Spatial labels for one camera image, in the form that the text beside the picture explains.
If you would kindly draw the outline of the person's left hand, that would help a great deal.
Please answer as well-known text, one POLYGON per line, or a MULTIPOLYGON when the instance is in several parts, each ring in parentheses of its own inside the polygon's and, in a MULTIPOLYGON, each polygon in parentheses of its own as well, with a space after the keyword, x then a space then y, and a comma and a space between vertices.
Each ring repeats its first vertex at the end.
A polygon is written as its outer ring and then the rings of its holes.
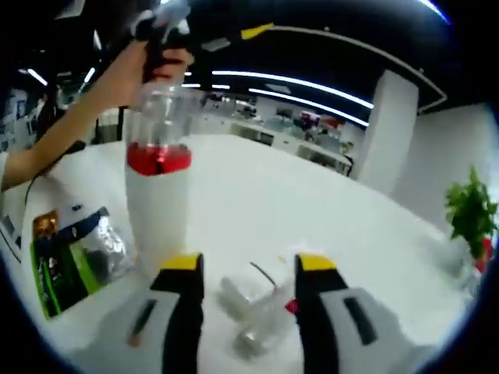
MULTIPOLYGON (((153 70, 153 82, 178 83, 183 80, 194 57, 184 48, 163 51, 163 62, 153 70)), ((117 76, 112 78, 113 108, 130 106, 143 85, 143 71, 147 60, 147 42, 132 41, 113 62, 117 76)))

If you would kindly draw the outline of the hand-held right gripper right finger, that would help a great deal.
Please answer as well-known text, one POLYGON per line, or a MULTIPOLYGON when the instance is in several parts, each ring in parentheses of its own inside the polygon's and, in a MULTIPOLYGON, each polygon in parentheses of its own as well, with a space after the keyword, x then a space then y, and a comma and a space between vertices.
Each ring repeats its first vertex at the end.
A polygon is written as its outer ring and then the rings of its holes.
POLYGON ((296 321, 305 373, 414 373, 425 347, 363 288, 349 287, 324 256, 295 257, 296 321))

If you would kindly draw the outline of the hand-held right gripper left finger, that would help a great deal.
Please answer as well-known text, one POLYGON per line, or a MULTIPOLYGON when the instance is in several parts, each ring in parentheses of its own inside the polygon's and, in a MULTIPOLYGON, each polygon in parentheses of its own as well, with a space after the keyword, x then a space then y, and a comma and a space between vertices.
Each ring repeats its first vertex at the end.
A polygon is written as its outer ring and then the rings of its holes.
POLYGON ((101 322, 91 373, 196 373, 203 327, 203 255, 167 260, 146 287, 101 322))

